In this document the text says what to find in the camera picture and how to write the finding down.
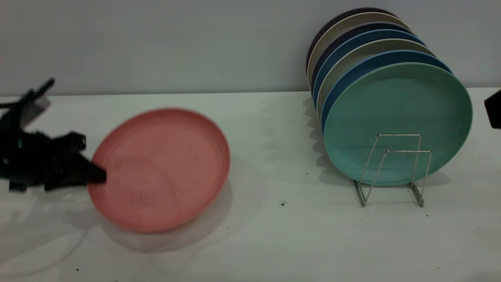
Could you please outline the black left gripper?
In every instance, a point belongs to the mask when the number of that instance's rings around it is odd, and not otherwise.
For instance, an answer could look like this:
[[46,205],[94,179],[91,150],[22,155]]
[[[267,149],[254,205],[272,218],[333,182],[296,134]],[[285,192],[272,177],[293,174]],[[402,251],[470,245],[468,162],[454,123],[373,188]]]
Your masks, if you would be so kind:
[[43,186],[52,192],[107,181],[107,172],[80,153],[86,148],[85,135],[71,131],[52,139],[43,132],[27,132],[21,116],[16,111],[1,116],[1,179],[9,181],[9,191],[25,193]]

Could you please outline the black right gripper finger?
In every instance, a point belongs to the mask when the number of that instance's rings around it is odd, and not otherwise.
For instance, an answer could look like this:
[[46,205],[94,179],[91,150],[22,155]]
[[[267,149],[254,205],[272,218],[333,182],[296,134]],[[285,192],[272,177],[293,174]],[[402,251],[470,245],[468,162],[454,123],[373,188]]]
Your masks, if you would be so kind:
[[490,126],[494,129],[501,129],[501,91],[497,91],[484,101]]

